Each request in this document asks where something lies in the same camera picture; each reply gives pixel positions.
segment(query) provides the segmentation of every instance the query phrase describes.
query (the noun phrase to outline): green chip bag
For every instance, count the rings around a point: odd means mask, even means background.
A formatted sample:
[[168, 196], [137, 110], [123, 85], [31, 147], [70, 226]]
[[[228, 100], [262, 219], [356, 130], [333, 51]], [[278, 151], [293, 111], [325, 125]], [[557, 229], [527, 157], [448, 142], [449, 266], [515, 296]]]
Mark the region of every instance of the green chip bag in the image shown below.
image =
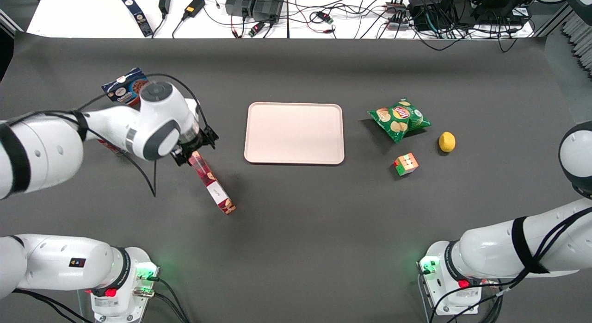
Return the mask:
[[407, 98], [402, 98], [391, 108], [380, 108], [368, 114], [393, 138], [395, 143], [400, 142], [409, 131], [431, 126], [430, 121], [412, 106]]

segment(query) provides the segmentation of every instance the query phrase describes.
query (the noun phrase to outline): pink tray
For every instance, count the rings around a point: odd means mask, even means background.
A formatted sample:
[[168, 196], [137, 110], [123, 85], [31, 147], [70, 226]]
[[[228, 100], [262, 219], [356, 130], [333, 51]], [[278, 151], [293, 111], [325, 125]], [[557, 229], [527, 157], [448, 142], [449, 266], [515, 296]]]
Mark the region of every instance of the pink tray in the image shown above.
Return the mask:
[[247, 161], [337, 165], [344, 157], [340, 106], [276, 102], [249, 106]]

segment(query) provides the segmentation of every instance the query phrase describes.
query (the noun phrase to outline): lemon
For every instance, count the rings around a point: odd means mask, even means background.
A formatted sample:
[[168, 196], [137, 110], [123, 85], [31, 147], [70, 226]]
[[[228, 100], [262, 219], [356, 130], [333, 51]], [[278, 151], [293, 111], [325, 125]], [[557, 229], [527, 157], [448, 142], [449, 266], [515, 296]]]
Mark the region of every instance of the lemon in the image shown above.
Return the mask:
[[450, 132], [444, 132], [438, 139], [438, 145], [442, 152], [450, 153], [456, 146], [456, 139]]

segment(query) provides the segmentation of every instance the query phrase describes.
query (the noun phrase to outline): power supply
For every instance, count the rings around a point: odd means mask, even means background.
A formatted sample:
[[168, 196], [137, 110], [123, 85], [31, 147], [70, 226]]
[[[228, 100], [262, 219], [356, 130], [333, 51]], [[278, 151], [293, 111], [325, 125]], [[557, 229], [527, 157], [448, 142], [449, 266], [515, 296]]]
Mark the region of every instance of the power supply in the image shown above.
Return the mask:
[[251, 17], [255, 0], [226, 0], [226, 14], [235, 17]]
[[277, 23], [282, 13], [283, 3], [284, 0], [256, 0], [253, 7], [253, 19]]

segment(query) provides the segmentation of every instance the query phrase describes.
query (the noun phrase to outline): rubik's cube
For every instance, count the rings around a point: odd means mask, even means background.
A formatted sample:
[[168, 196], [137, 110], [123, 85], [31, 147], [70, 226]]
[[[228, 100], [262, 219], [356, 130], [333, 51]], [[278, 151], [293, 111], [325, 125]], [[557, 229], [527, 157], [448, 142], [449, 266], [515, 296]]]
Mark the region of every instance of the rubik's cube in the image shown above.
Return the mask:
[[415, 156], [413, 156], [413, 153], [399, 156], [395, 162], [393, 162], [393, 164], [395, 165], [395, 169], [397, 169], [399, 176], [408, 174], [419, 167], [419, 164], [417, 163]]

